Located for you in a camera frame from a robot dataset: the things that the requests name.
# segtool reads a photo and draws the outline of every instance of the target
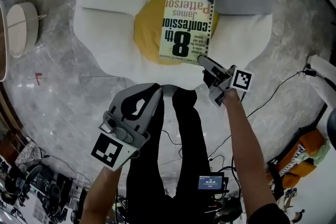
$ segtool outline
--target black wire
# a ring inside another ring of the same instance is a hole
[[[246,95],[246,92],[243,93],[243,96],[241,97],[241,100],[240,100],[241,102],[243,101],[245,95]]]
[[[232,167],[232,166],[225,166],[225,167],[223,167],[222,169],[220,169],[219,171],[218,171],[218,173],[219,172],[221,172],[221,171],[223,171],[223,170],[228,170],[228,169],[233,169],[234,171],[236,170],[236,168],[234,168],[234,167]]]
[[[183,157],[181,156],[181,150],[182,150],[182,148],[180,148],[180,150],[178,151],[179,153],[179,156],[181,157],[181,159],[183,159]]]
[[[90,184],[92,184],[92,182],[91,182],[90,179],[88,179],[88,178],[87,178],[85,175],[83,175],[82,173],[79,173],[79,172],[75,171],[74,169],[72,169],[72,168],[70,167],[70,165],[67,164],[65,161],[63,161],[61,158],[58,158],[58,157],[55,157],[55,156],[51,156],[51,155],[46,155],[46,156],[44,156],[42,159],[50,158],[50,157],[55,158],[55,159],[59,159],[61,162],[65,163],[65,164],[70,168],[71,171],[73,171],[75,174],[81,175],[81,176],[84,177],[86,180],[88,180],[88,181],[90,182]],[[85,182],[83,182],[83,181],[80,181],[80,180],[78,180],[78,179],[75,179],[75,178],[73,178],[73,179],[76,180],[76,181],[82,182],[82,183],[84,183],[84,184],[87,184],[87,183],[85,183]]]
[[[253,115],[255,112],[257,112],[259,109],[262,109],[262,108],[263,108],[269,101],[271,101],[271,99],[273,98],[273,96],[275,95],[275,93],[279,90],[279,88],[280,88],[281,85],[283,85],[287,80],[289,80],[289,79],[295,77],[296,75],[298,75],[298,74],[300,74],[300,73],[303,73],[303,71],[296,72],[293,76],[291,76],[291,77],[285,79],[282,83],[280,83],[280,84],[276,87],[276,89],[275,89],[274,93],[272,94],[272,96],[267,100],[267,102],[265,102],[262,106],[258,107],[258,108],[257,108],[255,111],[253,111],[249,116],[247,116],[247,118],[250,117],[251,115]]]
[[[224,142],[222,143],[222,144],[220,144],[216,149],[215,149],[215,151],[213,151],[210,155],[209,155],[209,157],[208,158],[210,158],[221,146],[223,146],[224,145],[224,143],[229,139],[231,137],[231,135],[227,138],[227,139],[225,139],[224,140]]]
[[[161,131],[162,131],[162,132],[165,132],[165,133],[168,135],[169,140],[170,140],[174,145],[176,145],[176,146],[178,146],[178,145],[182,145],[182,144],[176,144],[176,143],[174,143],[173,140],[170,138],[170,135],[169,135],[169,133],[168,133],[167,131],[165,131],[165,130],[161,130]]]
[[[225,184],[225,190],[224,190],[224,193],[222,194],[222,196],[221,196],[219,199],[216,199],[216,198],[215,198],[215,200],[216,200],[216,201],[221,201],[221,200],[223,200],[223,199],[225,198],[225,196],[226,196],[226,191],[227,191],[227,184]]]
[[[168,135],[168,137],[169,137],[169,140],[174,144],[174,145],[176,145],[176,146],[179,146],[179,145],[181,145],[182,146],[182,144],[176,144],[176,143],[174,143],[173,142],[173,140],[170,138],[170,135],[169,135],[169,133],[167,132],[167,131],[165,131],[165,130],[161,130],[162,132],[165,132],[167,135]],[[183,157],[181,156],[181,150],[182,150],[182,148],[180,148],[180,150],[178,151],[179,153],[179,156],[181,157],[181,159],[183,159]]]
[[[232,172],[232,175],[233,175],[235,181],[236,181],[237,184],[238,184],[238,188],[239,188],[239,194],[238,194],[238,197],[239,197],[239,199],[240,199],[240,197],[241,197],[241,195],[242,195],[242,191],[241,191],[242,189],[241,189],[241,187],[240,187],[239,180],[238,180],[238,178],[236,177],[236,175],[235,175],[235,173],[234,173],[234,170],[233,170],[233,155],[232,155],[232,160],[231,160],[231,172]]]
[[[260,106],[260,107],[258,107],[256,110],[254,110],[249,116],[247,116],[247,118],[249,118],[252,114],[254,114],[255,112],[257,112],[259,109],[262,109],[272,98],[273,98],[273,96],[275,95],[275,93],[279,90],[279,88],[280,88],[280,86],[281,85],[283,85],[286,81],[288,81],[289,79],[291,79],[291,78],[293,78],[293,77],[295,77],[296,75],[298,75],[298,74],[300,74],[300,73],[303,73],[304,71],[299,71],[299,72],[296,72],[293,76],[291,76],[291,77],[289,77],[289,78],[287,78],[286,80],[284,80],[282,83],[280,83],[277,87],[276,87],[276,89],[275,89],[275,91],[274,91],[274,93],[272,94],[272,96],[267,100],[267,102],[265,102],[262,106]],[[221,146],[223,146],[224,145],[224,143],[229,139],[231,137],[231,135],[228,137],[228,138],[226,138],[225,140],[224,140],[224,142],[221,144],[221,145],[219,145],[216,149],[215,149],[215,151],[213,151],[210,155],[209,155],[209,157],[211,157]]]
[[[20,164],[17,166],[17,168],[20,168],[21,165],[27,165],[28,163],[31,163],[31,162],[33,162],[33,161],[37,161],[37,160],[38,160],[38,159],[31,159],[31,160],[29,160],[29,161],[26,161],[25,163],[20,163]]]
[[[212,162],[212,161],[213,161],[215,158],[217,158],[217,157],[222,157],[222,158],[223,158],[223,162],[222,162],[222,168],[223,168],[223,166],[224,166],[224,161],[225,161],[225,157],[224,157],[223,155],[217,155],[216,157],[209,159],[209,162]]]

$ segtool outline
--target cable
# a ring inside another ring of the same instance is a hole
[[[235,167],[232,167],[232,166],[225,166],[224,168],[220,169],[220,170],[218,171],[218,173],[221,172],[221,171],[223,171],[223,170],[228,170],[228,169],[233,169],[234,171],[236,171],[236,168],[235,168]]]
[[[222,143],[222,144],[220,144],[216,149],[215,149],[215,151],[213,151],[210,155],[209,155],[209,157],[208,158],[210,158],[221,146],[223,146],[224,145],[224,143],[229,139],[231,137],[231,135],[227,138],[227,139],[225,139],[224,140],[224,142]]]
[[[140,152],[140,150],[137,150],[137,151],[135,151],[131,156],[132,157],[130,157],[130,159],[137,159],[137,158],[139,158],[140,157],[140,154],[141,154],[141,152]]]
[[[79,173],[79,172],[75,171],[74,169],[72,169],[72,168],[70,167],[70,165],[67,164],[65,161],[63,161],[61,158],[58,158],[58,157],[55,157],[55,156],[51,156],[51,155],[45,155],[45,156],[43,156],[42,159],[46,159],[46,158],[50,158],[50,157],[55,158],[55,159],[58,159],[58,160],[60,160],[61,162],[65,163],[65,164],[70,168],[71,171],[73,171],[75,174],[81,175],[81,176],[84,177],[88,182],[90,182],[90,184],[92,184],[92,182],[91,182],[90,179],[88,179],[88,178],[87,178],[85,175],[83,175],[82,173]]]
[[[221,201],[224,199],[224,197],[226,196],[226,191],[227,191],[227,184],[225,184],[225,189],[224,189],[224,193],[222,194],[222,196],[219,199],[215,198],[215,201]]]
[[[241,100],[240,100],[241,102],[243,101],[245,95],[246,95],[246,92],[243,93],[243,96],[241,97]]]
[[[215,158],[217,158],[217,157],[222,157],[223,158],[223,162],[222,162],[222,168],[223,168],[223,166],[224,166],[224,160],[225,160],[225,157],[223,156],[223,155],[217,155],[216,157],[214,157],[214,158],[210,158],[209,159],[209,162],[212,162]]]
[[[182,144],[176,144],[176,143],[174,143],[173,140],[170,138],[170,135],[169,135],[169,133],[168,133],[167,131],[165,131],[165,130],[161,130],[161,131],[162,131],[162,132],[165,132],[165,133],[168,135],[169,140],[170,140],[174,145],[176,145],[176,146],[181,145],[181,146],[182,146]]]
[[[271,101],[271,99],[272,99],[273,96],[276,94],[276,92],[279,90],[279,88],[280,88],[281,85],[283,85],[286,81],[290,80],[291,78],[293,78],[293,77],[295,77],[296,75],[298,75],[298,74],[300,74],[300,73],[303,73],[303,72],[304,72],[304,71],[296,72],[293,76],[291,76],[291,77],[285,79],[282,83],[280,83],[280,84],[276,87],[276,89],[275,89],[274,93],[272,94],[272,96],[267,100],[267,102],[265,102],[262,106],[258,107],[258,108],[257,108],[255,111],[253,111],[249,116],[247,116],[247,118],[250,117],[251,115],[253,115],[255,112],[257,112],[259,109],[262,109],[262,108],[263,108],[269,101]]]
[[[169,135],[169,133],[167,132],[167,131],[165,131],[165,130],[161,130],[162,132],[165,132],[167,135],[168,135],[168,137],[169,137],[169,140],[174,144],[174,145],[176,145],[176,146],[179,146],[179,145],[181,145],[182,146],[182,144],[179,144],[179,143],[174,143],[173,142],[173,140],[170,138],[170,135]],[[181,150],[182,150],[182,148],[180,148],[180,150],[178,151],[179,153],[179,156],[181,157],[181,159],[183,159],[183,157],[181,156]]]
[[[181,156],[181,150],[182,150],[182,148],[180,148],[180,150],[178,151],[179,153],[179,156],[181,157],[181,159],[183,159],[183,157]]]
[[[288,81],[289,79],[291,79],[291,78],[293,78],[293,77],[295,77],[296,75],[298,75],[298,74],[300,74],[300,73],[307,73],[307,71],[298,71],[298,72],[296,72],[293,76],[291,76],[291,77],[289,77],[289,78],[287,78],[286,80],[284,80],[282,83],[280,83],[277,87],[276,87],[276,89],[275,89],[275,91],[274,91],[274,93],[272,94],[272,96],[262,105],[262,106],[260,106],[260,107],[258,107],[256,110],[254,110],[249,116],[247,116],[247,118],[249,118],[252,114],[254,114],[255,112],[257,112],[259,109],[262,109],[269,101],[271,101],[271,99],[274,97],[274,95],[276,94],[276,92],[279,90],[279,88],[280,88],[280,86],[281,85],[283,85],[286,81]],[[228,137],[228,138],[226,138],[225,140],[224,140],[224,142],[221,144],[221,145],[219,145],[210,155],[209,155],[209,157],[211,157],[221,146],[223,146],[224,145],[224,143],[229,139],[231,137],[231,135]]]
[[[241,191],[242,189],[241,189],[241,187],[240,187],[239,180],[238,180],[238,178],[236,177],[236,175],[235,175],[235,173],[234,173],[234,170],[233,170],[233,155],[232,155],[232,159],[231,159],[231,172],[232,172],[232,175],[233,175],[235,181],[236,181],[237,184],[238,184],[238,188],[239,188],[239,194],[238,194],[238,197],[239,197],[239,199],[240,199],[240,197],[241,197],[241,195],[242,195],[242,191]]]

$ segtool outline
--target wooden furniture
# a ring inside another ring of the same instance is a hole
[[[8,99],[4,85],[0,83],[0,155],[13,165],[20,151],[27,144],[22,136],[23,125]]]

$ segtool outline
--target red mark on floor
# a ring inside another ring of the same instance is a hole
[[[40,86],[40,82],[38,81],[38,77],[41,77],[42,76],[42,73],[35,73],[35,78],[36,78],[36,81],[37,81],[37,85]]]

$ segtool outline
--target small screen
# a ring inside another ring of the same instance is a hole
[[[222,176],[200,176],[198,181],[198,189],[221,189],[222,185]]]

